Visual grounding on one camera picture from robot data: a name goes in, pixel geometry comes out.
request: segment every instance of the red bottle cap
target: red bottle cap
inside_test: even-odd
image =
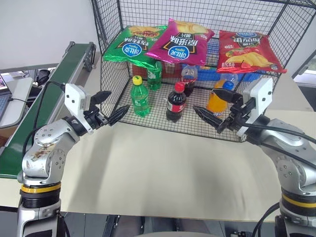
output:
[[[184,91],[184,83],[183,82],[176,82],[174,85],[174,90],[178,93],[182,93]]]

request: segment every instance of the wire mesh basket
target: wire mesh basket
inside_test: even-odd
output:
[[[210,28],[214,37],[208,43],[206,66],[217,67],[219,31],[259,32],[269,35],[271,48],[286,66],[307,28],[316,15],[315,2],[311,0],[91,0],[99,45],[102,55],[111,42],[126,26],[167,25],[171,17],[175,20],[193,22]],[[203,122],[192,106],[206,106],[210,90],[215,81],[196,81],[182,118],[173,123],[166,119],[166,99],[173,90],[173,84],[179,80],[178,65],[164,64],[161,88],[150,91],[151,112],[139,117],[130,109],[121,120],[125,123],[204,136],[228,141],[242,142],[244,138],[224,130],[217,134],[215,129]],[[111,96],[101,105],[101,112],[109,116],[116,107],[132,104],[130,90],[131,77],[141,75],[146,83],[146,70],[130,63],[102,62],[101,90],[112,91]],[[256,72],[259,79],[272,78],[274,87],[279,73]],[[238,93],[250,84],[242,76],[235,85]],[[229,107],[223,117],[229,113]]]

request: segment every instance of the bottle cap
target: bottle cap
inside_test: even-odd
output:
[[[141,85],[143,83],[143,79],[141,76],[133,76],[133,84]]]
[[[234,87],[234,83],[230,80],[224,82],[224,84],[223,84],[223,88],[227,89],[227,90],[232,90],[233,87]]]
[[[182,93],[184,91],[184,83],[183,82],[176,82],[174,85],[174,90],[178,93]]]

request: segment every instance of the yellow ring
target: yellow ring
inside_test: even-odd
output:
[[[300,207],[305,207],[305,208],[316,208],[316,203],[304,203],[304,202],[294,201],[284,194],[282,194],[282,197],[285,200],[287,200],[289,203],[291,203],[295,206],[300,206]]]
[[[47,187],[47,188],[38,188],[38,189],[30,189],[30,188],[26,188],[24,187],[24,185],[22,185],[21,190],[25,193],[29,193],[29,194],[40,194],[40,193],[47,193],[50,191],[54,191],[57,190],[61,187],[61,183],[55,185],[55,186],[51,186],[51,187]]]

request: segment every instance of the chip bag logo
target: chip bag logo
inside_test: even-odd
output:
[[[169,41],[162,46],[162,49],[169,50],[174,46],[185,46],[191,54],[197,53],[198,40],[194,34],[179,32],[176,36],[171,36]]]
[[[173,46],[168,50],[168,55],[180,60],[185,60],[189,57],[190,52],[185,46]]]
[[[242,32],[234,35],[233,41],[238,43],[240,47],[258,46],[260,44],[261,35],[256,33]]]
[[[142,47],[136,43],[127,43],[122,47],[122,50],[128,57],[135,57],[142,52]]]
[[[249,33],[249,32],[241,32],[241,33],[236,33],[236,35],[243,37],[243,38],[252,38],[252,37],[256,37],[257,34],[256,33]]]
[[[148,45],[149,43],[147,42],[145,37],[139,37],[139,36],[131,36],[131,37],[126,37],[124,38],[124,41],[118,44],[117,48],[122,48],[126,44],[134,43],[137,44],[142,48],[144,51],[148,51]]]

